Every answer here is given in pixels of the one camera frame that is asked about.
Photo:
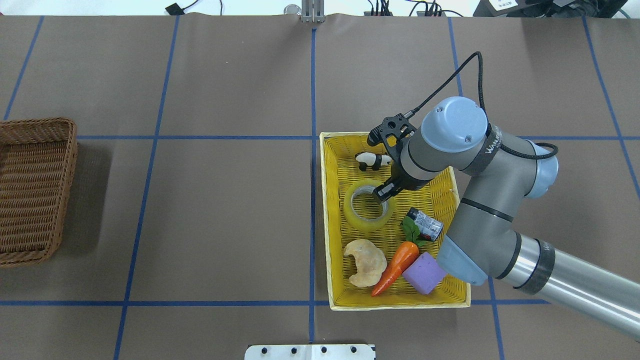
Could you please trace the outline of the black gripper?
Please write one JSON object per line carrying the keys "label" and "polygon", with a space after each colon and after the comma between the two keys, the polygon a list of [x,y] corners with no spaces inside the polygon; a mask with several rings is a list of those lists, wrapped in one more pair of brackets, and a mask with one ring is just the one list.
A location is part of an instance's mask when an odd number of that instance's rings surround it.
{"label": "black gripper", "polygon": [[403,114],[397,114],[384,118],[380,125],[368,133],[368,146],[384,145],[387,155],[392,159],[390,178],[372,191],[376,202],[387,202],[401,191],[418,189],[418,180],[407,173],[401,162],[402,150],[409,145],[409,138],[415,131],[416,128]]}

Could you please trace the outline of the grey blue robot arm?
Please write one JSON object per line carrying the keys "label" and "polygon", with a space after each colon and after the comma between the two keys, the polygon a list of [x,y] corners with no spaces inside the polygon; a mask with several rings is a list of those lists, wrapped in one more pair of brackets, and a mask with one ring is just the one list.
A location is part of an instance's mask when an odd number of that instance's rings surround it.
{"label": "grey blue robot arm", "polygon": [[562,305],[639,340],[638,283],[550,243],[514,231],[526,198],[540,198],[558,175],[557,157],[530,140],[503,132],[464,96],[442,100],[419,128],[416,110],[386,117],[367,143],[383,144],[391,176],[373,191],[383,203],[418,191],[452,167],[470,176],[436,260],[468,284],[501,280],[528,296]]}

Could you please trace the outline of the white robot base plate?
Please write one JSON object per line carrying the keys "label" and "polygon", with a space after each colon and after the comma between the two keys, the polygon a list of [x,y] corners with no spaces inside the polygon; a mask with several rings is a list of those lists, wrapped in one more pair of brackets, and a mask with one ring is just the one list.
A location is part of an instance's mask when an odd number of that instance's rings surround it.
{"label": "white robot base plate", "polygon": [[376,360],[372,344],[263,344],[251,345],[245,360]]}

